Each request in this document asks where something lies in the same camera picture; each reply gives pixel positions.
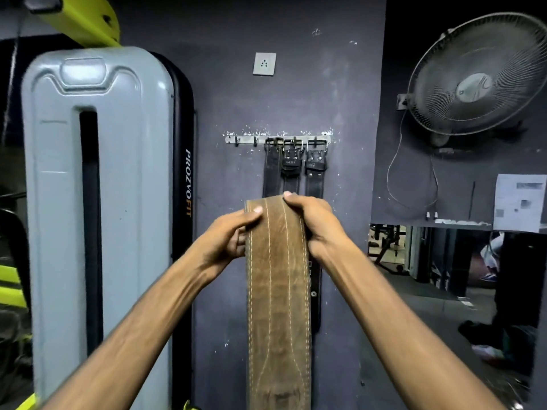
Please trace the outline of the black machine frame post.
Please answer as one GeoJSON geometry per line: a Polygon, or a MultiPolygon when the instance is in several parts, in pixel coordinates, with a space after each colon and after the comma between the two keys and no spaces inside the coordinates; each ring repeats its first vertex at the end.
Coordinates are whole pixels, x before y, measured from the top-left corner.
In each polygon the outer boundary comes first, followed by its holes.
{"type": "MultiPolygon", "coordinates": [[[[178,260],[194,242],[195,145],[194,93],[186,75],[167,57],[153,52],[174,85],[172,169],[172,259],[178,260]]],[[[194,386],[193,309],[189,305],[171,336],[170,410],[190,408],[194,386]]]]}

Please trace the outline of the person's left forearm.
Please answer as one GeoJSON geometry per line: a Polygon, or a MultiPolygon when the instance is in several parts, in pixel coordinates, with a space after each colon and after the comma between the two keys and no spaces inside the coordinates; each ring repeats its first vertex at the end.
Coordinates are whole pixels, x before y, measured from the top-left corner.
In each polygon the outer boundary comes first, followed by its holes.
{"type": "Polygon", "coordinates": [[[181,317],[228,263],[186,253],[40,410],[130,410],[181,317]]]}

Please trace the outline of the wall mirror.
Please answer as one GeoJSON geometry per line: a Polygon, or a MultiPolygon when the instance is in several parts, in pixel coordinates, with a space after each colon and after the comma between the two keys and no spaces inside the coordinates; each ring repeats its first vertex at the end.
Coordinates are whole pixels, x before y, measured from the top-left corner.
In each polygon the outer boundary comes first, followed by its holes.
{"type": "Polygon", "coordinates": [[[503,401],[530,394],[547,235],[372,224],[369,257],[503,401]]]}

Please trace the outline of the metal wall hook rack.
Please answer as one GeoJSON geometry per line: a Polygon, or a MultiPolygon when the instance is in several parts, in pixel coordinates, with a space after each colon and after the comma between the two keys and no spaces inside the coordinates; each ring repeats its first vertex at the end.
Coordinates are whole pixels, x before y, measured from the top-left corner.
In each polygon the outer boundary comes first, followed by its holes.
{"type": "Polygon", "coordinates": [[[318,146],[319,144],[329,145],[332,142],[332,136],[327,134],[321,135],[270,135],[270,134],[242,134],[227,133],[223,135],[226,144],[239,145],[264,145],[264,144],[293,144],[294,146],[318,146]]]}

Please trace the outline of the brown leather weightlifting belt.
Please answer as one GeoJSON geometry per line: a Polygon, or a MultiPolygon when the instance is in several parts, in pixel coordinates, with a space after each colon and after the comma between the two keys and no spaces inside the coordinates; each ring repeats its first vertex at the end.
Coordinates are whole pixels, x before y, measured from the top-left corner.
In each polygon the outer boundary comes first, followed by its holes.
{"type": "Polygon", "coordinates": [[[247,410],[311,410],[309,254],[301,215],[282,195],[246,201],[263,213],[246,238],[247,410]]]}

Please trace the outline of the grey wall fan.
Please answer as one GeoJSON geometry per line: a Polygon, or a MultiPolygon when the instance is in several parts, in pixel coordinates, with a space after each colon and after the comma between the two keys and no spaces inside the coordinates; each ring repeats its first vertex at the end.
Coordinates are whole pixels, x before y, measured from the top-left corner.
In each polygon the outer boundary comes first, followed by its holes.
{"type": "Polygon", "coordinates": [[[414,67],[406,112],[431,147],[492,132],[516,118],[547,84],[547,24],[491,13],[451,28],[414,67]]]}

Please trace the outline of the person's left hand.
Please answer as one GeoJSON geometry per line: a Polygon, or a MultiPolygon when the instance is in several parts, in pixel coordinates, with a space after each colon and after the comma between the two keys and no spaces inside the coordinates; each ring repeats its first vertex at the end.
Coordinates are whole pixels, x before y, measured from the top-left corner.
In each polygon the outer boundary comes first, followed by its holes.
{"type": "Polygon", "coordinates": [[[245,254],[248,228],[234,228],[234,213],[214,220],[191,246],[191,258],[205,284],[215,280],[233,259],[245,254]]]}

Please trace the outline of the person's right hand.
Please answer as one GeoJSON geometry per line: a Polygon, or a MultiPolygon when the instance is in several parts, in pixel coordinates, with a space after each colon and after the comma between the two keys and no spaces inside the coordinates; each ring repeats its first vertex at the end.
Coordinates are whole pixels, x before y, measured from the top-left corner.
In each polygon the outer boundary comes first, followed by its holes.
{"type": "Polygon", "coordinates": [[[309,196],[307,212],[311,232],[310,252],[329,274],[336,273],[346,262],[346,257],[353,258],[358,248],[345,233],[326,200],[309,196]]]}

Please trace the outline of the grey wall socket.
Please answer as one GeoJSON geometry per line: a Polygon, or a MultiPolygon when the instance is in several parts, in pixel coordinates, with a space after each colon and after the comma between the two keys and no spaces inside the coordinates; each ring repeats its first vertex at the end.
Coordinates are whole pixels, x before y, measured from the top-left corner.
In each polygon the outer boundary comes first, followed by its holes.
{"type": "Polygon", "coordinates": [[[253,76],[274,76],[276,59],[276,53],[257,52],[254,59],[253,76]]]}

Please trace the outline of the plain black leather belt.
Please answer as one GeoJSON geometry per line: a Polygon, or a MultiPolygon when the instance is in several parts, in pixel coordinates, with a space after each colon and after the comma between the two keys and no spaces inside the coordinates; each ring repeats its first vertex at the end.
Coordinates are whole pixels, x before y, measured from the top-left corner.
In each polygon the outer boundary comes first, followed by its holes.
{"type": "Polygon", "coordinates": [[[281,190],[283,141],[276,137],[267,137],[264,142],[265,165],[262,197],[278,195],[281,190]]]}

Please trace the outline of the grey weight stack cover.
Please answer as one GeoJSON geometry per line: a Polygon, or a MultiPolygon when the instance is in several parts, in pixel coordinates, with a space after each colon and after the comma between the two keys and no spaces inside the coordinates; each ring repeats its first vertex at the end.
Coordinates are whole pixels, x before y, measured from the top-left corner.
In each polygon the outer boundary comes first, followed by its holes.
{"type": "Polygon", "coordinates": [[[103,330],[171,264],[174,85],[138,47],[48,52],[23,102],[34,388],[45,401],[86,359],[79,112],[97,113],[103,330]]]}

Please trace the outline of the white paper notice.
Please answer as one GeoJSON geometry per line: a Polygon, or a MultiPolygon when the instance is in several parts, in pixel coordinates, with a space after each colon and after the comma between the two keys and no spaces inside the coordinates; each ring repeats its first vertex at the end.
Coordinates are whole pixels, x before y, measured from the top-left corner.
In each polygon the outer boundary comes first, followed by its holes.
{"type": "Polygon", "coordinates": [[[498,174],[492,229],[539,233],[546,190],[545,174],[498,174]]]}

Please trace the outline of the long black belt with holes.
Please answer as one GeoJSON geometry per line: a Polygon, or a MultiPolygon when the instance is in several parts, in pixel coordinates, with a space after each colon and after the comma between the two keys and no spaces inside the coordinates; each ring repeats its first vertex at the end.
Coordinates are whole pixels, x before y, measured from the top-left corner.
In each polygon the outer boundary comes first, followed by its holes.
{"type": "MultiPolygon", "coordinates": [[[[305,175],[307,196],[318,199],[323,198],[324,174],[327,169],[326,154],[328,143],[326,140],[314,138],[309,141],[306,147],[305,175]]],[[[310,255],[310,312],[311,312],[311,333],[315,335],[321,325],[321,282],[322,268],[319,262],[310,255]]]]}

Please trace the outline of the yellow-green machine bars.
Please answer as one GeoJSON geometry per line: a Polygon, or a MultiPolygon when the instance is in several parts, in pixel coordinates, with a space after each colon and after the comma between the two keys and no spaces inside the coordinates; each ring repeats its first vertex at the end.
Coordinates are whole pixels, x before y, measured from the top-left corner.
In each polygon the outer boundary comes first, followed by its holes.
{"type": "Polygon", "coordinates": [[[27,309],[23,285],[15,267],[0,265],[0,304],[27,309]]]}

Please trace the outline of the person's right forearm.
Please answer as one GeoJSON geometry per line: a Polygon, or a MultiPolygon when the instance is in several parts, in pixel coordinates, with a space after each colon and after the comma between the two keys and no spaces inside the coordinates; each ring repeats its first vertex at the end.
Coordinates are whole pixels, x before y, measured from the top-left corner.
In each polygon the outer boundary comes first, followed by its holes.
{"type": "Polygon", "coordinates": [[[317,248],[409,410],[507,410],[352,241],[317,248]]]}

